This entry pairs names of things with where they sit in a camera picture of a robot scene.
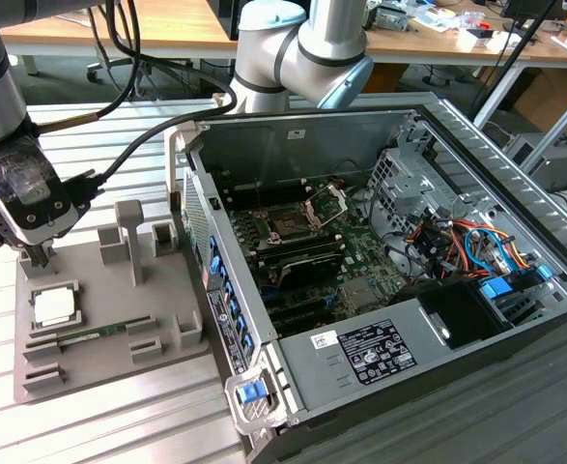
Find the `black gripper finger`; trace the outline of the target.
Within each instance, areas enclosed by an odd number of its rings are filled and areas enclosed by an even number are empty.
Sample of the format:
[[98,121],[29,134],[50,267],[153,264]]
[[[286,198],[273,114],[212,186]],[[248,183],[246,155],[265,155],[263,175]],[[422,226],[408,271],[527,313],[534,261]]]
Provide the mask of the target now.
[[26,246],[24,250],[33,267],[45,268],[52,256],[52,241],[46,240],[40,245]]

